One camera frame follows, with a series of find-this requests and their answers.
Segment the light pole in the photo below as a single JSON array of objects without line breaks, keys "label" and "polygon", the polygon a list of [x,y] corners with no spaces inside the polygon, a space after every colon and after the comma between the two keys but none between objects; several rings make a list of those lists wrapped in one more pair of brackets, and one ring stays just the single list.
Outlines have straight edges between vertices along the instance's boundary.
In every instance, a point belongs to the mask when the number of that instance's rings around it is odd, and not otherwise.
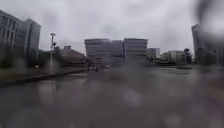
[{"label": "light pole", "polygon": [[51,33],[51,58],[50,58],[50,66],[51,66],[51,74],[53,74],[53,48],[56,45],[56,43],[54,42],[54,36],[56,34],[55,33]]}]

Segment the cloud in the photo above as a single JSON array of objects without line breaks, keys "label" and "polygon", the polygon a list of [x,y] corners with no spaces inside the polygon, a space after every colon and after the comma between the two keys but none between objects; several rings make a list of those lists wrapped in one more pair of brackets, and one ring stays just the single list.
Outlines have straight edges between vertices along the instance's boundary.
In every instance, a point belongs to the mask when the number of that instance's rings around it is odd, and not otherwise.
[{"label": "cloud", "polygon": [[49,49],[50,33],[60,46],[85,52],[85,38],[149,39],[148,47],[193,49],[193,0],[0,0],[0,8],[42,25],[40,48]]}]

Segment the road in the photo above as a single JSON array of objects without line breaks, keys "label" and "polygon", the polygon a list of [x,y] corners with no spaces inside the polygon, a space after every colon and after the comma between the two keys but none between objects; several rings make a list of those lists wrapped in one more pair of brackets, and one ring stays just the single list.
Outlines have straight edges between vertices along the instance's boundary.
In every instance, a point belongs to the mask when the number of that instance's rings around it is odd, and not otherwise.
[{"label": "road", "polygon": [[196,70],[111,69],[0,89],[0,128],[223,128]]}]

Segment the tall building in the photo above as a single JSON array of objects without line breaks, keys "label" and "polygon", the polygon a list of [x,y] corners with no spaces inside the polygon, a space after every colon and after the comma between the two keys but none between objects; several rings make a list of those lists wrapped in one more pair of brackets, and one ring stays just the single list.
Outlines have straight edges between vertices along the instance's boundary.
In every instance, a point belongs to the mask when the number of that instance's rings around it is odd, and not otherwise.
[{"label": "tall building", "polygon": [[191,29],[197,64],[204,64],[206,61],[210,61],[210,63],[221,65],[224,62],[224,55],[220,52],[220,47],[215,46],[214,43],[203,38],[200,25],[194,25]]},{"label": "tall building", "polygon": [[28,60],[34,58],[39,49],[41,26],[31,19],[24,21],[24,26],[26,31],[24,51]]},{"label": "tall building", "polygon": [[86,39],[86,55],[95,63],[108,65],[111,60],[111,42],[109,39]]},{"label": "tall building", "polygon": [[41,26],[31,19],[22,21],[0,10],[0,62],[11,58],[33,58],[39,48]]},{"label": "tall building", "polygon": [[152,59],[160,58],[160,48],[148,48],[146,56]]},{"label": "tall building", "polygon": [[0,61],[12,55],[18,21],[16,17],[0,10]]},{"label": "tall building", "polygon": [[136,39],[136,38],[125,38],[124,39],[124,50],[126,60],[145,60],[147,39]]}]

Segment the building facade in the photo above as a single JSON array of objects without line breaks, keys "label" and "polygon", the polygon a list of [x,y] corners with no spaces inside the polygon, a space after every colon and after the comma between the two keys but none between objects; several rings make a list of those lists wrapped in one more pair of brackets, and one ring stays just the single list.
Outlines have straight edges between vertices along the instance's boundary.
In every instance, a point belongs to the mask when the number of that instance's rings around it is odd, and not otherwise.
[{"label": "building facade", "polygon": [[84,63],[85,55],[75,51],[71,46],[64,46],[60,49],[60,54],[66,63]]},{"label": "building facade", "polygon": [[108,65],[111,61],[111,42],[109,39],[86,39],[86,55],[95,63]]},{"label": "building facade", "polygon": [[39,48],[40,29],[31,19],[22,21],[0,10],[0,62],[4,58],[34,58]]},{"label": "building facade", "polygon": [[0,62],[11,58],[19,19],[0,10]]},{"label": "building facade", "polygon": [[113,56],[124,56],[124,43],[122,40],[112,40],[112,55]]},{"label": "building facade", "polygon": [[216,64],[224,65],[224,47],[215,46],[214,43],[203,38],[203,32],[200,25],[192,26],[192,35],[194,42],[194,53],[197,64]]},{"label": "building facade", "polygon": [[147,39],[125,38],[124,39],[125,59],[130,61],[145,60],[147,44],[148,44]]},{"label": "building facade", "polygon": [[152,59],[160,58],[160,48],[148,48],[146,50],[146,56]]},{"label": "building facade", "polygon": [[111,45],[112,45],[111,46],[112,47],[111,65],[119,66],[123,64],[124,62],[124,43],[122,40],[112,40]]},{"label": "building facade", "polygon": [[184,63],[185,62],[185,53],[182,50],[169,51],[170,60],[175,63]]}]

